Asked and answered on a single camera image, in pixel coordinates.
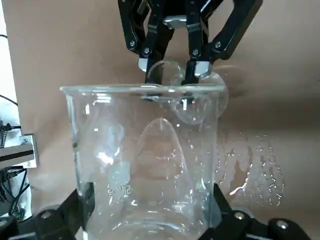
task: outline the screw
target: screw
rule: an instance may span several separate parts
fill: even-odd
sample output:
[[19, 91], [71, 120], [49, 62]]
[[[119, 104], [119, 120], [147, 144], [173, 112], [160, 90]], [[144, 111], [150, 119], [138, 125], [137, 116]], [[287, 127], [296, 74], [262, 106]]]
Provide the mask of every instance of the screw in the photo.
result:
[[279, 228], [282, 228], [282, 229], [287, 229], [289, 226], [288, 226], [288, 223], [286, 223], [285, 221], [282, 221], [282, 220], [278, 220], [276, 222], [276, 225], [279, 227]]
[[0, 228], [6, 225], [7, 222], [8, 222], [7, 220], [0, 221]]
[[192, 55], [193, 55], [193, 56], [197, 56], [198, 53], [199, 53], [198, 49], [194, 49], [194, 50], [192, 51]]
[[244, 215], [242, 212], [240, 212], [240, 211], [237, 211], [237, 212], [234, 214], [234, 216], [235, 216], [236, 219], [239, 219], [239, 220], [242, 220], [242, 219], [245, 218], [245, 215]]
[[42, 215], [41, 215], [41, 218], [43, 219], [47, 219], [47, 218], [50, 218], [51, 217], [51, 212], [49, 211], [45, 211]]
[[135, 41], [135, 40], [131, 40], [130, 46], [131, 46], [131, 47], [134, 47], [135, 45], [136, 45], [136, 41]]
[[214, 46], [215, 46], [216, 49], [220, 48], [221, 47], [221, 42], [217, 41]]
[[145, 49], [144, 49], [144, 54], [149, 54], [150, 53], [150, 49], [148, 48], [148, 47], [146, 47]]

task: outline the splashed water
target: splashed water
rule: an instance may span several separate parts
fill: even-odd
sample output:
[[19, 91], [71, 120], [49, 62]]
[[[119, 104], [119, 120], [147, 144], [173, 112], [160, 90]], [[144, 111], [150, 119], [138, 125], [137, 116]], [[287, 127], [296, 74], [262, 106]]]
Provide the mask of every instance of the splashed water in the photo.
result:
[[285, 180], [267, 135], [219, 133], [215, 179], [233, 206], [279, 206]]

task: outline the glass beaker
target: glass beaker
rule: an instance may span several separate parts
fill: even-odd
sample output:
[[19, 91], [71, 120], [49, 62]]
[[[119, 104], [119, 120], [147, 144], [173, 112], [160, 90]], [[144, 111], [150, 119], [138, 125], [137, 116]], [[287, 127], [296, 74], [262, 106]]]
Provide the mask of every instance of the glass beaker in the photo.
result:
[[[221, 86], [67, 86], [83, 239], [196, 240], [212, 226]], [[88, 212], [88, 183], [95, 207]]]

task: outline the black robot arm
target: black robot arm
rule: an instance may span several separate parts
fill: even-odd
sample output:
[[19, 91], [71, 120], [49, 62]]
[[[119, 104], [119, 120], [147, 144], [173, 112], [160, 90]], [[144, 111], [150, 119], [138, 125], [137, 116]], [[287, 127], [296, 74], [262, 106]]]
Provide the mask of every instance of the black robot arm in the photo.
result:
[[[164, 58], [174, 30], [180, 27], [187, 27], [190, 55], [182, 85], [198, 83], [216, 60], [230, 58], [263, 0], [233, 0], [230, 17], [209, 42], [208, 21], [222, 1], [118, 0], [126, 46], [139, 55], [140, 69], [148, 73], [153, 64]], [[150, 9], [145, 34], [144, 21]], [[145, 81], [161, 84], [147, 78]]]

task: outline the beaker rim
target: beaker rim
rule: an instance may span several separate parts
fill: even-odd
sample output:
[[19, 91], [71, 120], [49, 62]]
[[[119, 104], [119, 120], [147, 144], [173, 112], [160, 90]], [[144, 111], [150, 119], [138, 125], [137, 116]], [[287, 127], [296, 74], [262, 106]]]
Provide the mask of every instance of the beaker rim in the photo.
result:
[[223, 85], [187, 84], [183, 86], [165, 86], [158, 84], [115, 84], [115, 85], [79, 85], [62, 86], [60, 91], [66, 95], [95, 93], [208, 93], [224, 91]]

